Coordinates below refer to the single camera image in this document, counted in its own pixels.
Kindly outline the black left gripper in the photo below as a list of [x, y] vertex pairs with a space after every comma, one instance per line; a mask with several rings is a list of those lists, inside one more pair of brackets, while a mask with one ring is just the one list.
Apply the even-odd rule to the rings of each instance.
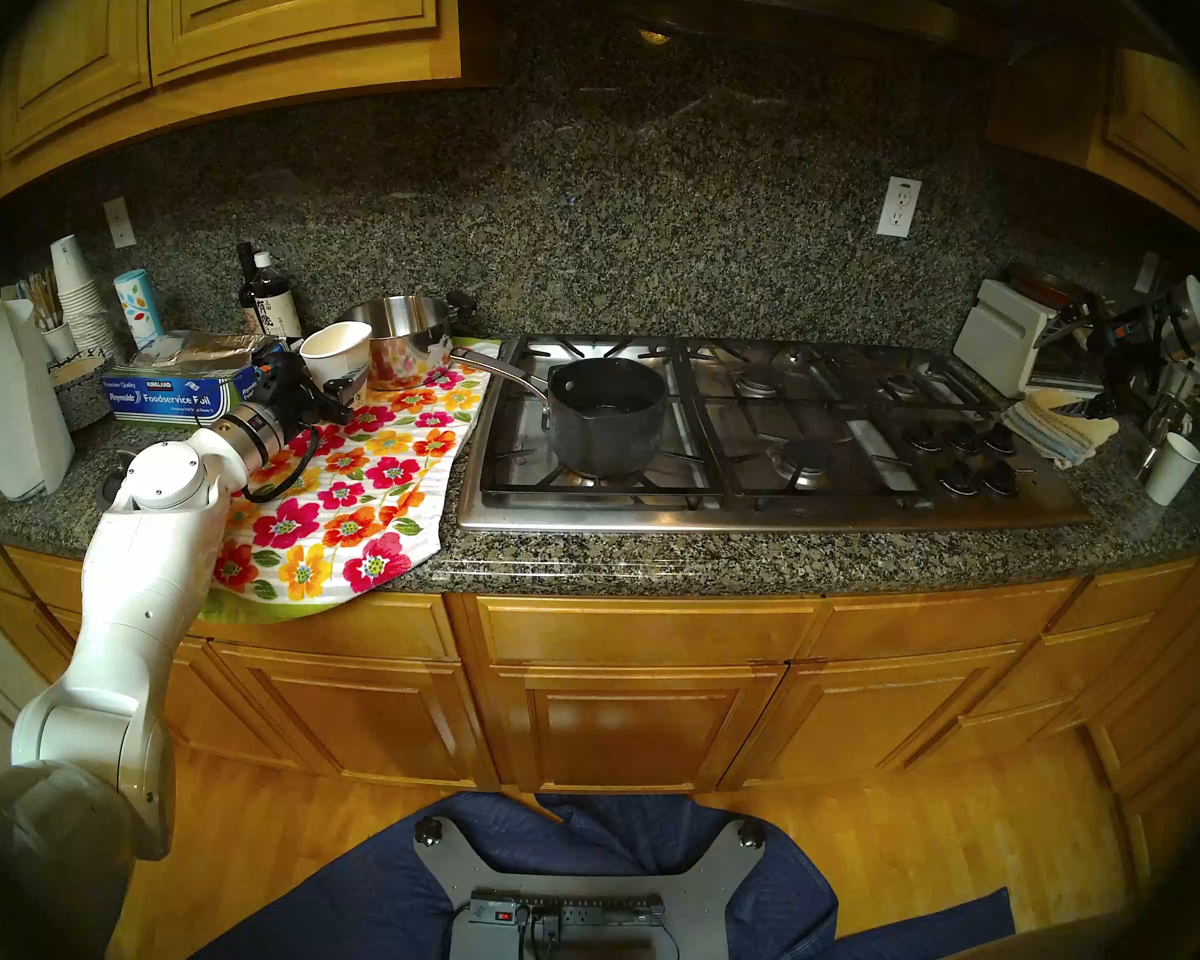
[[326, 394], [296, 353], [264, 353], [254, 367], [259, 376], [252, 403], [266, 410], [284, 434], [319, 424], [350, 424], [360, 406], [360, 394]]

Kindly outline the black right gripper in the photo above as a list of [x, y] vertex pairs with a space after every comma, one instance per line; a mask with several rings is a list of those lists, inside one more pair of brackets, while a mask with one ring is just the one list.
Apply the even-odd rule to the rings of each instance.
[[1050, 346], [1090, 328], [1090, 354], [1100, 361], [1104, 394], [1078, 400], [1075, 418], [1112, 418], [1118, 409], [1132, 409], [1130, 383], [1136, 373], [1146, 376], [1154, 388], [1160, 370], [1160, 320], [1150, 298], [1116, 312], [1108, 312], [1102, 304], [1094, 305], [1094, 312], [1090, 306], [1066, 306], [1046, 318], [1034, 346]]

